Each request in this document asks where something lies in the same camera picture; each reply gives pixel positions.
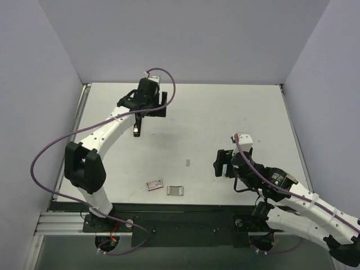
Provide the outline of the black stapler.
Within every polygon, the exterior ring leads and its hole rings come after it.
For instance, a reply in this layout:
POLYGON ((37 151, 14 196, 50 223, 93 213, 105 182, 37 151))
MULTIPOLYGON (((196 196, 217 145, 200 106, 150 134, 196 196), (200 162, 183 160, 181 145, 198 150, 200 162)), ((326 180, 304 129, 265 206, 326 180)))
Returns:
POLYGON ((133 137, 141 136, 142 118, 136 117, 135 124, 133 126, 133 137))

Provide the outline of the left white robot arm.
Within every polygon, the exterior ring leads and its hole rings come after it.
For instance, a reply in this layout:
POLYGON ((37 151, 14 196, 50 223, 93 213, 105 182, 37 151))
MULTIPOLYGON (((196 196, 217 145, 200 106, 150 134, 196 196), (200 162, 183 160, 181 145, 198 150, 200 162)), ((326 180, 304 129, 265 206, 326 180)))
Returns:
POLYGON ((110 122, 93 131, 80 142, 69 142, 65 147, 64 176, 83 195, 91 206, 96 225, 108 232, 115 227, 115 208, 104 189, 106 171, 102 159, 110 147, 129 128, 133 136, 141 135, 142 119, 146 116, 166 117, 166 109, 121 116, 135 110, 155 109, 165 105, 167 93, 160 92, 160 77, 150 75, 139 81, 138 88, 119 100, 107 118, 110 122))

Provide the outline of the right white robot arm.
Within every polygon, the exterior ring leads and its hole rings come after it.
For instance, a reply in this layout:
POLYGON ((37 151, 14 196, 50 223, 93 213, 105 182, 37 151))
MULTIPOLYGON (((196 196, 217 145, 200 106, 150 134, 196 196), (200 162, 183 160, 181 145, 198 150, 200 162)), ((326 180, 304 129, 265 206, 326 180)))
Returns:
POLYGON ((218 150, 213 167, 216 177, 242 182, 245 192, 263 199, 251 216, 254 228, 290 232, 346 266, 359 266, 359 218, 325 202, 288 172, 255 163, 251 151, 218 150))

